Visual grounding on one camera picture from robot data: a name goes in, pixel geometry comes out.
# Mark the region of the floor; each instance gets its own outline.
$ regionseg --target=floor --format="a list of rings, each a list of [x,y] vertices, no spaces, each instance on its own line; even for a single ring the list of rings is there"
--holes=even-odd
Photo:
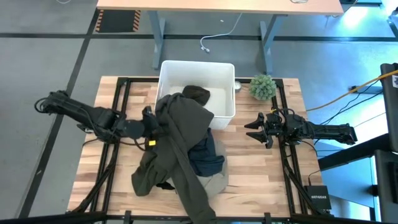
[[[380,64],[398,62],[398,37],[395,36],[398,34],[394,35],[387,22],[389,13],[386,12],[388,8],[391,13],[393,5],[398,6],[398,0],[386,1],[385,7],[381,8],[356,6],[337,18],[289,16],[278,36],[360,38],[343,42],[339,38],[315,42],[275,41],[272,46],[273,76],[299,78],[307,108],[322,105],[345,93],[349,86],[378,76]],[[92,39],[79,66],[76,59],[83,39],[8,38],[1,35],[85,34],[95,6],[95,0],[71,0],[67,4],[56,0],[0,1],[0,126],[5,127],[0,134],[0,142],[4,146],[0,157],[0,219],[18,216],[55,119],[54,115],[36,113],[33,109],[35,100],[45,97],[50,91],[66,89],[71,73],[78,75],[72,98],[89,105],[94,102],[103,75],[159,74],[159,71],[151,69],[152,39]],[[151,34],[149,18],[145,12],[142,15],[137,34]],[[167,20],[166,34],[202,35],[229,31],[238,15],[161,12],[160,16]],[[269,19],[267,15],[244,14],[234,35],[256,36],[259,21]],[[167,39],[162,60],[233,63],[237,77],[253,77],[264,69],[258,40],[206,40],[205,45],[211,49],[210,54],[200,50],[198,40]],[[354,97],[350,95],[329,107],[309,112],[310,121],[323,122]],[[360,96],[357,101],[367,97]],[[384,102],[378,96],[336,117],[331,124],[350,123],[356,126],[383,112]],[[375,128],[374,124],[383,125]],[[385,116],[356,128],[359,141],[386,131]],[[30,216],[65,212],[84,137],[74,120],[63,119]],[[337,142],[322,141],[317,144],[318,150],[343,148],[347,147]],[[322,151],[319,155],[333,152]],[[372,206],[372,201],[366,198],[363,191],[354,194],[372,183],[371,160],[357,163],[361,167],[361,177],[348,183],[349,187],[345,189],[337,180],[341,178],[341,173],[345,173],[346,179],[356,177],[353,167],[358,167],[358,164],[322,173],[331,195],[335,196],[335,205],[347,203],[340,199],[344,198]],[[346,217],[341,211],[343,207],[339,206],[334,211]]]

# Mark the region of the green plant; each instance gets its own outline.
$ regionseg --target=green plant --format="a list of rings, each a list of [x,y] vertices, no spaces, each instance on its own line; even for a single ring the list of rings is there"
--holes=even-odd
[[[250,95],[257,100],[269,100],[276,95],[276,84],[270,75],[258,75],[250,82]]]

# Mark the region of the wooden desk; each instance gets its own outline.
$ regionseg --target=wooden desk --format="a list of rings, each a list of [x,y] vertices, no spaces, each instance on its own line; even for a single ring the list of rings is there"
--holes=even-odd
[[[259,26],[265,55],[265,72],[268,74],[272,74],[270,47],[278,28],[288,14],[341,15],[343,13],[340,0],[308,0],[306,3],[292,3],[291,0],[98,0],[97,8],[148,11],[155,39],[152,64],[155,69],[160,65],[165,27],[165,20],[158,18],[159,10],[273,14],[268,27],[264,21],[261,21]]]
[[[95,106],[112,106],[117,79],[102,77]],[[299,80],[286,78],[284,85],[288,107],[307,118]],[[143,107],[154,107],[156,92],[157,83],[133,83],[127,102],[127,117],[141,119]],[[281,104],[279,95],[277,99],[278,104]],[[272,149],[266,149],[263,144],[246,136],[245,133],[251,130],[243,127],[254,121],[258,112],[270,111],[271,106],[271,101],[257,101],[251,97],[248,85],[244,84],[243,89],[236,94],[236,116],[225,130],[213,131],[215,139],[226,145],[229,170],[227,188],[210,199],[210,205],[218,217],[264,217],[264,212],[271,213],[272,217],[290,217],[277,139],[274,139]],[[88,134],[86,141],[94,138],[92,134]],[[102,148],[103,143],[98,141],[83,148],[69,210],[77,207],[94,186]],[[307,184],[308,175],[319,170],[317,156],[306,144],[297,146],[297,155],[303,183]],[[141,157],[142,151],[135,146],[120,146],[108,214],[124,215],[125,210],[131,210],[133,215],[186,216],[174,191],[154,187],[148,196],[135,195],[131,174],[137,169]],[[320,173],[313,174],[311,181],[315,185],[322,184]],[[298,193],[293,184],[292,190],[296,212],[300,212]],[[103,198],[104,190],[99,195],[99,209],[102,207]]]

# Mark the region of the olive green hoodie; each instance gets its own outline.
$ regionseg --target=olive green hoodie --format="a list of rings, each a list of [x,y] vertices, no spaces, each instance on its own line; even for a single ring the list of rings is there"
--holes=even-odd
[[[155,115],[162,135],[155,148],[146,151],[131,176],[137,196],[149,194],[158,183],[172,178],[178,196],[195,224],[208,224],[215,212],[191,168],[188,150],[201,141],[214,114],[182,94],[167,95],[156,103]]]

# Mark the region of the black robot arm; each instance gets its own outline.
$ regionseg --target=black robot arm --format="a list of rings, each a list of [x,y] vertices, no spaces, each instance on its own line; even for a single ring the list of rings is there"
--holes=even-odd
[[[107,108],[93,108],[71,99],[64,91],[51,92],[48,97],[35,103],[39,113],[64,114],[78,121],[84,132],[93,131],[104,142],[115,142],[120,138],[149,138],[158,127],[150,106],[142,111],[142,120],[126,120],[126,115]]]
[[[282,113],[282,115],[285,118],[284,123],[282,118],[275,113],[267,114],[267,119],[263,113],[259,113],[257,120],[244,127],[261,128],[261,131],[246,134],[265,143],[267,149],[270,149],[273,144],[271,136],[282,136],[284,143],[288,145],[298,145],[303,139],[329,139],[348,145],[353,145],[357,141],[355,130],[349,124],[317,125],[297,114],[284,115]]]

